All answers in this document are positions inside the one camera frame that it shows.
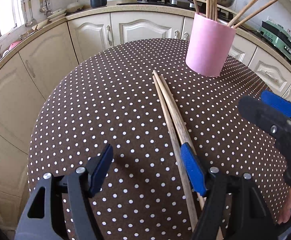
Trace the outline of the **person hand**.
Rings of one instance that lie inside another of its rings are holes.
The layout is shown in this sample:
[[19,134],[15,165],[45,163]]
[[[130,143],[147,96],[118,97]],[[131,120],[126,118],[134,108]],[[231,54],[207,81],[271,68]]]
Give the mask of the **person hand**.
[[288,222],[291,217],[291,187],[289,188],[288,195],[284,201],[284,205],[280,211],[277,224],[282,224]]

